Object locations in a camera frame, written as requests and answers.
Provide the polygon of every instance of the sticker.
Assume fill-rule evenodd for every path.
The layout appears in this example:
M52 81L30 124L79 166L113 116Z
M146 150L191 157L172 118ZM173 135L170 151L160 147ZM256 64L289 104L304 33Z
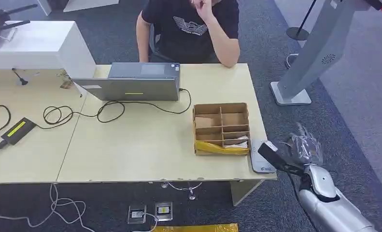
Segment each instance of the sticker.
M21 122L16 128L14 128L8 135L7 137L12 136L16 131L18 131L26 122Z
M81 86L85 89L91 89L91 88L101 88L101 86Z
M332 0L332 1L330 2L330 5L331 5L334 9L337 7L337 3L336 3L334 0Z
M131 213L132 218L142 218L142 211L134 211Z
M170 208L168 206L158 207L158 213L159 214L167 214L169 212L170 212Z

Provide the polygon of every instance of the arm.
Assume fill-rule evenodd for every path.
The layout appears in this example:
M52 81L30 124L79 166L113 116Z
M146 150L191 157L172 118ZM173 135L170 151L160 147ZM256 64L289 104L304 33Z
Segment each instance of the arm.
M239 48L238 39L230 39L218 20L212 15L212 18L205 21L211 36L213 49L219 61L228 68L231 68L238 63L239 55L241 53Z
M148 46L150 42L150 26L142 18L142 11L137 19L137 45L140 62L148 62Z
M238 39L230 39L212 13L212 0L192 0L198 15L205 22L211 36L213 48L219 61L230 68L234 66L241 53Z

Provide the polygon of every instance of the yellow plastic bag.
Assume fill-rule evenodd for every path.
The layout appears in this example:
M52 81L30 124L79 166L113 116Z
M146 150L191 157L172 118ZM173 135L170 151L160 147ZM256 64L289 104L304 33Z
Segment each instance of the yellow plastic bag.
M223 148L221 146L195 140L195 149L201 151L207 151L212 153L226 154L226 155L247 155L249 148L229 147Z
M238 232L238 225L233 223L208 226L157 226L154 232Z

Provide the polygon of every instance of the yellow label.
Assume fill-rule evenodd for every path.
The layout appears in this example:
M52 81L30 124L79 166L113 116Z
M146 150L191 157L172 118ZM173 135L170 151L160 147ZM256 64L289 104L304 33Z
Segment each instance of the yellow label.
M8 135L7 137L12 136L16 131L18 131L26 122L21 122L16 128L14 128Z

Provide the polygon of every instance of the desk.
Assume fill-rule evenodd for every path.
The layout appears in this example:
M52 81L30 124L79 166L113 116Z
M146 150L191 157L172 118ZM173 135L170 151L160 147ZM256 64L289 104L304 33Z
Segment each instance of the desk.
M81 110L84 98L79 91L62 89L62 79L56 76L59 70L18 70L29 83L20 86L11 70L0 70L0 104L12 113L10 124L0 136L23 117L48 127L42 114L50 105L69 105ZM56 129L34 128L16 145L8 145L0 151L0 183L55 182L66 155L78 116ZM0 109L0 127L7 121L7 113Z
M97 67L94 76L106 78L110 65ZM247 64L232 69L220 64L181 65L181 87L190 91L192 106L246 102L251 137L266 139ZM180 111L189 99L183 92L178 102L156 104ZM82 113L95 114L102 105L89 94ZM120 112L121 106L110 106L103 111L103 118ZM231 181L236 205L263 180L277 178L276 174L254 173L249 156L196 156L192 125L192 109L173 115L139 104L127 104L124 115L107 124L80 117L57 181Z

